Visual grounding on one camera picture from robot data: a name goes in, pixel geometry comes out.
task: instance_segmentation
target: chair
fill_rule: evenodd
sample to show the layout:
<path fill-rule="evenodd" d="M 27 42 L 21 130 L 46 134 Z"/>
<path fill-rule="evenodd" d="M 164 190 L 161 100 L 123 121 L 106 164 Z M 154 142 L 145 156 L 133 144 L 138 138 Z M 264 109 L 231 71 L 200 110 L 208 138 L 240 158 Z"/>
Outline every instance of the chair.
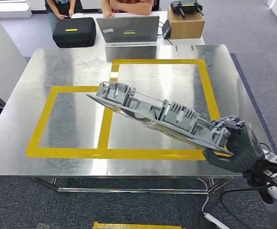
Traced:
<path fill-rule="evenodd" d="M 154 7 L 152 7 L 152 11 L 160 11 L 160 8 L 160 0 L 154 0 Z"/>

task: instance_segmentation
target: hand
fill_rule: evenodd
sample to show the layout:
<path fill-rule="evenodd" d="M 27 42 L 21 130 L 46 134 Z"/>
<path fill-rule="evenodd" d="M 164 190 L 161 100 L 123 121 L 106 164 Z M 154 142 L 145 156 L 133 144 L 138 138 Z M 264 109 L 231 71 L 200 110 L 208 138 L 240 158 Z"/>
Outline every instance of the hand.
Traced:
<path fill-rule="evenodd" d="M 58 18 L 58 19 L 64 19 L 64 18 L 67 18 L 67 16 L 62 15 L 62 14 L 58 14 L 58 15 L 56 15 L 56 17 Z"/>
<path fill-rule="evenodd" d="M 205 149 L 203 154 L 210 164 L 234 173 L 244 173 L 253 168 L 263 156 L 263 149 L 252 131 L 251 124 L 245 123 L 239 132 L 227 129 L 231 132 L 231 136 L 226 147 L 234 156 L 219 156 L 213 150 Z"/>
<path fill-rule="evenodd" d="M 71 9 L 70 9 L 69 10 L 69 15 L 70 15 L 70 17 L 71 17 L 71 16 L 73 16 L 74 13 L 73 13 L 73 10 L 71 10 Z"/>
<path fill-rule="evenodd" d="M 104 18 L 114 18 L 114 17 L 114 14 L 112 12 L 107 11 L 104 13 Z"/>
<path fill-rule="evenodd" d="M 121 3 L 117 0 L 110 0 L 110 6 L 114 10 L 120 10 Z"/>

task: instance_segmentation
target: yellow tape on floor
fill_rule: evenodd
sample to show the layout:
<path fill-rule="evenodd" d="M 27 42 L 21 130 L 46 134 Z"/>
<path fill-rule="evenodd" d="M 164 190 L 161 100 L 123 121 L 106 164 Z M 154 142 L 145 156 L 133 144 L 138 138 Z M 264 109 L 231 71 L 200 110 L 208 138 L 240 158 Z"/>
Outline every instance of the yellow tape on floor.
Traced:
<path fill-rule="evenodd" d="M 179 226 L 144 225 L 144 224 L 111 224 L 94 222 L 92 229 L 181 229 Z"/>

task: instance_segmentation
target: jeans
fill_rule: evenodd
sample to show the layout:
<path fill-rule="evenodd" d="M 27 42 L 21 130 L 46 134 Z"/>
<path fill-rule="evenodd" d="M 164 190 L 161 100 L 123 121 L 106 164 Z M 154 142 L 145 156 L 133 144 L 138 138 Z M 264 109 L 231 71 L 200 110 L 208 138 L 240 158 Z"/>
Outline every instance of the jeans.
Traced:
<path fill-rule="evenodd" d="M 48 13 L 49 24 L 51 25 L 52 31 L 54 32 L 55 26 L 59 20 L 54 13 Z"/>

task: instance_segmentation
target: metal table top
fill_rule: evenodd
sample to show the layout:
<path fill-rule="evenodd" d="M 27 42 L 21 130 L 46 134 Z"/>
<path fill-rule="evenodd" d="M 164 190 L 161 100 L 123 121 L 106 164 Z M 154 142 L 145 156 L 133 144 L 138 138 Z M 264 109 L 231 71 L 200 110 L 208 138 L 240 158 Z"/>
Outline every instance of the metal table top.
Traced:
<path fill-rule="evenodd" d="M 25 149 L 52 86 L 98 85 L 113 59 L 204 59 L 220 116 L 250 122 L 260 142 L 262 125 L 224 45 L 146 46 L 37 50 L 0 115 L 0 176 L 25 177 L 238 177 L 195 160 L 55 159 L 27 157 Z M 121 65 L 118 81 L 158 99 L 174 100 L 209 118 L 197 66 Z M 85 93 L 59 93 L 39 146 L 95 148 L 104 107 Z M 113 114 L 108 148 L 185 149 L 192 146 Z"/>

